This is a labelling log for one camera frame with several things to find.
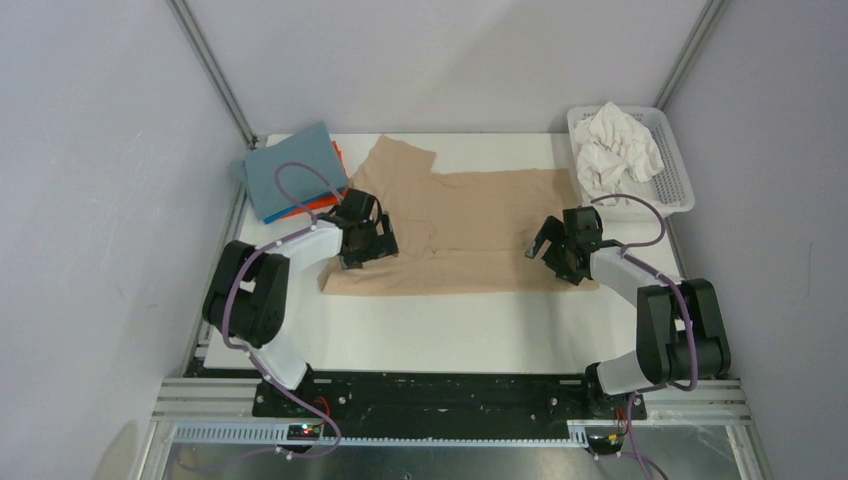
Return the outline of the beige t shirt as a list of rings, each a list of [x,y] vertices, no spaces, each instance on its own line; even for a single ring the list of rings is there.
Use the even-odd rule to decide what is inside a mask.
[[[413,296],[590,291],[556,278],[526,249],[544,221],[577,206],[566,169],[436,173],[436,153],[386,135],[350,179],[389,214],[399,253],[344,269],[327,263],[327,295]]]

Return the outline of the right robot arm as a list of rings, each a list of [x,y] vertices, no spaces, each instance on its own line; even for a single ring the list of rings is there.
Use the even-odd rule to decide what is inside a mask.
[[[589,366],[580,394],[584,410],[598,418],[621,403],[621,394],[663,387],[691,391],[702,379],[722,376],[731,351],[713,284],[664,273],[631,253],[631,246],[604,236],[593,207],[549,216],[527,248],[556,278],[572,285],[592,280],[636,309],[633,349]]]

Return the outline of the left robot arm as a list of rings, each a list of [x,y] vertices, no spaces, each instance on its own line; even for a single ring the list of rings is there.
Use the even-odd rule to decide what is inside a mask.
[[[262,377],[279,387],[277,403],[292,416],[314,406],[304,382],[309,365],[283,332],[289,280],[314,264],[337,259],[344,269],[396,256],[389,214],[372,194],[349,189],[340,204],[264,246],[234,240],[219,257],[202,305],[202,319],[225,345],[243,352]]]

